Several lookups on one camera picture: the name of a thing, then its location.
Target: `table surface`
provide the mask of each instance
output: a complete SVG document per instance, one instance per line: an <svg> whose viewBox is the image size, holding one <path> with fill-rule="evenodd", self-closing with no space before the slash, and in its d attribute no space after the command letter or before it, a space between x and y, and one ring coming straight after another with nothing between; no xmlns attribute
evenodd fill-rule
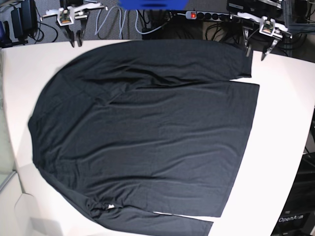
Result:
<svg viewBox="0 0 315 236"><path fill-rule="evenodd" d="M45 227L54 236L127 236L86 219L41 177L32 163L27 127L37 98L70 60L118 40L30 45L2 51L4 109L23 188L36 197ZM210 236L270 235L294 181L315 105L315 64L277 55L260 61L254 52L252 78L260 85L252 131L239 173L221 218Z"/></svg>

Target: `power strip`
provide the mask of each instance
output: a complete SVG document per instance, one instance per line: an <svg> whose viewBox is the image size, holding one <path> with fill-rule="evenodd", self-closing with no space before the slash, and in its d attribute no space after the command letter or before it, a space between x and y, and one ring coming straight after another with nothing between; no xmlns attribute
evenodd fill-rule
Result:
<svg viewBox="0 0 315 236"><path fill-rule="evenodd" d="M230 20L230 14L218 13L209 11L187 11L186 19L188 20L202 20L202 21L215 21L226 22Z"/></svg>

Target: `shirt fabric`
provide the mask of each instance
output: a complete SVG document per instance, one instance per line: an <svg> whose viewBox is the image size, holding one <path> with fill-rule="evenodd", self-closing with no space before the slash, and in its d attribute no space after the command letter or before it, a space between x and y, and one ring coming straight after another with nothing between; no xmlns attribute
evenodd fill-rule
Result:
<svg viewBox="0 0 315 236"><path fill-rule="evenodd" d="M252 59L227 44L113 44L71 61L29 121L33 162L79 212L104 227L207 236L249 138L259 86Z"/></svg>

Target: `white table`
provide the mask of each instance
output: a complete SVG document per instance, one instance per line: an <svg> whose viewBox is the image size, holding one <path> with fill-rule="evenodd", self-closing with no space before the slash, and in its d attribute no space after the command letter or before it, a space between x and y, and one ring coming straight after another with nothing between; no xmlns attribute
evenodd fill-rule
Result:
<svg viewBox="0 0 315 236"><path fill-rule="evenodd" d="M121 41L85 41L83 47L50 43L4 49L5 112L17 171L24 190L36 197L52 236L127 236L83 217L41 177L32 163L27 127L37 98L49 79L70 60L99 46ZM210 236L268 236L294 181L315 105L315 64L255 52L252 78L260 84L252 131L234 187Z"/></svg>

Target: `black long-sleeve shirt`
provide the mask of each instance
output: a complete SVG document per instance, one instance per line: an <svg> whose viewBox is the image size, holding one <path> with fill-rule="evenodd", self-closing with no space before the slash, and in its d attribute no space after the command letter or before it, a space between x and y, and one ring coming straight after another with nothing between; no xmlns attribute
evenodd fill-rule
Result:
<svg viewBox="0 0 315 236"><path fill-rule="evenodd" d="M79 212L112 230L206 236L252 127L258 85L243 51L199 40L134 41L74 59L43 89L33 162Z"/></svg>

